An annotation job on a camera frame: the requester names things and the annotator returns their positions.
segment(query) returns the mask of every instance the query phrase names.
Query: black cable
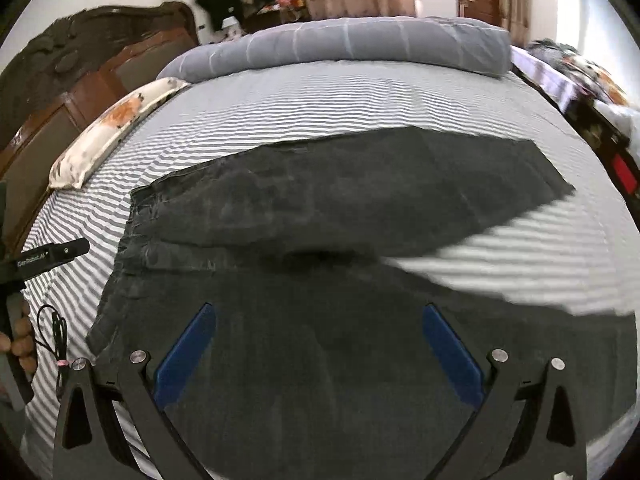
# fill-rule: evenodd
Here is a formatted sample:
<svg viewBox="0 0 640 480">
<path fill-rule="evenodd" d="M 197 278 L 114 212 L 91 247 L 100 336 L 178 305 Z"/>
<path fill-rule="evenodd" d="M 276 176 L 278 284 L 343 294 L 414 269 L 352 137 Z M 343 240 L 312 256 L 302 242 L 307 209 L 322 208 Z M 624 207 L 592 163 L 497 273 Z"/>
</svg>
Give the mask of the black cable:
<svg viewBox="0 0 640 480">
<path fill-rule="evenodd" d="M 42 333 L 42 327 L 40 326 L 40 314 L 45 309 L 50 308 L 51 313 L 51 333 L 53 336 L 53 348 L 44 339 Z M 40 332 L 41 341 L 35 339 L 36 343 L 42 346 L 45 350 L 48 350 L 56 358 L 56 364 L 58 365 L 58 380 L 56 381 L 56 397 L 58 400 L 62 399 L 62 394 L 65 390 L 66 377 L 69 374 L 69 362 L 66 360 L 66 319 L 60 315 L 57 309 L 51 305 L 43 305 L 38 310 L 36 315 L 36 324 L 38 326 L 38 332 Z"/>
</svg>

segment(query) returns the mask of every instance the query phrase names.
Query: hand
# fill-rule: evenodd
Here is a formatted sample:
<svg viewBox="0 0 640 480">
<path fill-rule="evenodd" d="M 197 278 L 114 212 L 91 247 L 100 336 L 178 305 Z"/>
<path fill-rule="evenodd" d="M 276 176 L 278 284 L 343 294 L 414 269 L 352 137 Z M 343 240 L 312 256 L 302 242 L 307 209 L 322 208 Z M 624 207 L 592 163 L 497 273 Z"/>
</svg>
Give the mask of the hand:
<svg viewBox="0 0 640 480">
<path fill-rule="evenodd" d="M 15 322 L 15 340 L 12 342 L 5 334 L 0 332 L 0 352 L 11 352 L 19 357 L 20 366 L 28 374 L 34 374 L 38 369 L 36 360 L 36 347 L 33 340 L 33 327 L 29 319 L 29 303 L 22 299 L 22 313 L 24 314 Z M 0 393 L 5 393 L 4 387 L 0 383 Z"/>
</svg>

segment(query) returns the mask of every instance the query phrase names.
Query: finger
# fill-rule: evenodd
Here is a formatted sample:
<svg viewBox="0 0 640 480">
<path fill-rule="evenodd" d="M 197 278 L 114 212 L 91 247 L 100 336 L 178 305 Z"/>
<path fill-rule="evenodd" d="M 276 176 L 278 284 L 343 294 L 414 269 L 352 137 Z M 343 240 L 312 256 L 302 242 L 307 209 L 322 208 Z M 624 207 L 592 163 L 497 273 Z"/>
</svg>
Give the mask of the finger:
<svg viewBox="0 0 640 480">
<path fill-rule="evenodd" d="M 16 339 L 11 344 L 11 352 L 18 357 L 27 357 L 33 352 L 33 339 L 30 336 Z"/>
<path fill-rule="evenodd" d="M 25 337 L 28 333 L 31 333 L 31 321 L 28 317 L 21 317 L 14 325 L 15 337 Z"/>
<path fill-rule="evenodd" d="M 11 350 L 11 340 L 0 332 L 0 352 L 7 353 Z"/>
<path fill-rule="evenodd" d="M 25 372 L 28 374 L 36 373 L 36 370 L 38 369 L 38 362 L 35 358 L 31 356 L 21 357 L 18 361 L 20 361 L 20 366 Z"/>
<path fill-rule="evenodd" d="M 31 313 L 31 307 L 29 305 L 29 302 L 24 298 L 22 298 L 22 313 L 25 316 L 28 316 Z"/>
</svg>

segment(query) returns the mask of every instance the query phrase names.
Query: blue gripper pad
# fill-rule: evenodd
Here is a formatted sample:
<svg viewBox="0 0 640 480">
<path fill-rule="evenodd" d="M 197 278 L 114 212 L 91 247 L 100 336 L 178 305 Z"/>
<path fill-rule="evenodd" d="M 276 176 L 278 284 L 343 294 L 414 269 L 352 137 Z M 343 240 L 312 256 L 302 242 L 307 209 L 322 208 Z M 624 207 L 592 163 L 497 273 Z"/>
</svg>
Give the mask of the blue gripper pad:
<svg viewBox="0 0 640 480">
<path fill-rule="evenodd" d="M 154 400 L 160 410 L 176 402 L 216 332 L 216 312 L 205 303 L 156 369 Z"/>
<path fill-rule="evenodd" d="M 424 308 L 422 333 L 460 400 L 478 409 L 484 400 L 482 371 L 432 304 Z"/>
</svg>

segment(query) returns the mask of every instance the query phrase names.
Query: silver bolt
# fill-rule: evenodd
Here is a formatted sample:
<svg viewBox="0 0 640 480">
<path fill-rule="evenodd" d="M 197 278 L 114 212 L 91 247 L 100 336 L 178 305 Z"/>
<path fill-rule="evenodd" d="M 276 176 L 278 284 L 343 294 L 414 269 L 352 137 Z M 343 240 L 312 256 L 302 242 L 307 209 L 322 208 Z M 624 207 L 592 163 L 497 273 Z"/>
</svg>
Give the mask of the silver bolt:
<svg viewBox="0 0 640 480">
<path fill-rule="evenodd" d="M 564 361 L 562 361 L 559 357 L 554 357 L 551 359 L 551 365 L 556 370 L 564 370 Z"/>
<path fill-rule="evenodd" d="M 71 363 L 71 367 L 76 371 L 79 372 L 80 370 L 82 370 L 84 367 L 86 366 L 86 359 L 84 357 L 79 357 L 78 359 L 76 359 L 75 361 L 73 361 L 73 363 Z"/>
<path fill-rule="evenodd" d="M 491 357 L 493 357 L 494 360 L 498 361 L 499 363 L 503 363 L 509 358 L 509 354 L 507 354 L 507 352 L 505 352 L 502 348 L 496 348 L 491 352 Z"/>
<path fill-rule="evenodd" d="M 141 363 L 145 359 L 146 359 L 146 352 L 144 350 L 136 350 L 135 352 L 132 352 L 131 355 L 129 356 L 129 360 L 133 364 Z"/>
</svg>

